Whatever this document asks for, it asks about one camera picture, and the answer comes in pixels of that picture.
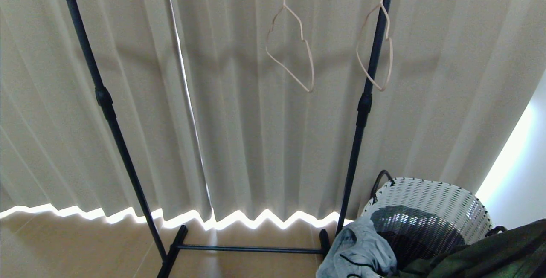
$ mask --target tile floor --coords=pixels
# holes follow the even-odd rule
[[[162,223],[160,219],[156,222],[158,226]],[[320,247],[320,229],[302,220],[286,230],[268,220],[257,229],[240,222],[220,231],[203,231],[195,221],[186,226],[185,243]],[[103,218],[18,212],[0,220],[0,228],[2,278],[154,278],[161,265],[147,225],[131,217],[108,224]],[[335,223],[326,229],[332,240]],[[166,247],[176,231],[160,229]],[[320,255],[180,251],[170,277],[304,278],[314,277],[320,262]]]

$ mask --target dark green cloth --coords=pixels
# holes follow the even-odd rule
[[[417,259],[400,278],[533,278],[546,262],[546,220],[538,220],[434,258]]]

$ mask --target curtain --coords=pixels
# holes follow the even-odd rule
[[[365,82],[357,32],[379,0],[287,0],[313,53],[311,94],[265,53],[282,0],[78,2],[152,210],[339,210]],[[2,210],[140,214],[64,0],[0,6]],[[349,217],[381,169],[475,192],[546,68],[543,0],[392,0],[390,11],[394,70],[374,91]],[[307,84],[298,31],[281,14],[269,51]],[[383,49],[380,82],[387,61]]]

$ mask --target clothes rack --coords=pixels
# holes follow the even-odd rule
[[[104,86],[101,74],[97,67],[97,63],[93,56],[93,51],[91,49],[87,33],[85,31],[84,22],[80,15],[80,10],[78,8],[77,0],[66,0],[68,9],[70,11],[70,17],[72,18],[72,23],[74,29],[76,30],[76,35],[78,36],[78,41],[82,48],[84,58],[86,60],[88,69],[90,71],[91,78],[95,86],[95,97],[97,99],[98,105],[101,107],[104,117],[108,122],[110,130],[112,132],[113,138],[119,150],[119,154],[125,165],[125,169],[131,180],[131,184],[137,196],[142,212],[146,218],[152,237],[154,238],[154,243],[159,251],[159,254],[162,259],[162,267],[158,273],[158,278],[166,278],[169,276],[172,266],[176,261],[176,257],[180,250],[207,250],[207,251],[246,251],[246,252],[276,252],[276,253],[304,253],[304,254],[316,254],[326,256],[330,249],[330,240],[326,230],[322,229],[319,233],[320,239],[320,249],[299,249],[299,248],[278,248],[278,247],[245,247],[245,246],[205,246],[205,245],[187,245],[184,244],[184,239],[188,233],[188,228],[182,225],[172,244],[169,247],[167,252],[163,242],[161,241],[158,229],[152,218],[148,202],[140,185],[140,181],[137,176],[137,172],[131,160],[129,150],[125,144],[123,134],[119,128],[119,124],[116,119],[116,113],[113,108],[113,101],[110,93],[107,88]],[[386,11],[390,8],[391,0],[383,0],[383,5],[386,8]],[[375,78],[381,46],[383,42],[383,36],[386,27],[386,17],[382,11],[379,12],[379,17],[377,20],[376,31],[374,35],[374,43],[372,45],[372,51],[370,54],[370,62],[368,66],[368,72],[371,78]],[[343,191],[343,202],[341,205],[340,217],[336,228],[336,234],[341,231],[343,227],[343,222],[347,214],[347,206],[349,204],[349,197],[351,195],[351,188],[353,185],[354,174],[357,167],[357,160],[359,157],[360,147],[363,138],[363,131],[366,126],[367,117],[371,110],[372,105],[372,88],[373,85],[370,80],[366,80],[364,90],[360,101],[357,107],[357,123],[356,130],[354,134],[353,146],[351,150],[351,157],[349,160],[349,168],[347,170],[347,178],[345,182],[345,189]]]

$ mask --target basket handle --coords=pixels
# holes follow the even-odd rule
[[[391,186],[395,184],[394,180],[392,179],[392,177],[390,176],[390,173],[388,171],[386,171],[384,169],[382,171],[380,171],[379,175],[377,175],[377,179],[376,179],[376,182],[374,183],[374,187],[372,187],[372,191],[370,193],[370,199],[374,200],[374,202],[372,204],[377,202],[377,195],[376,195],[377,189],[379,188],[379,183],[381,182],[381,178],[384,175],[386,175],[386,177],[389,179]]]
[[[505,226],[497,226],[493,229],[491,229],[490,231],[487,231],[487,233],[485,234],[485,237],[491,237],[492,235],[497,235],[499,232],[506,232],[507,229]]]

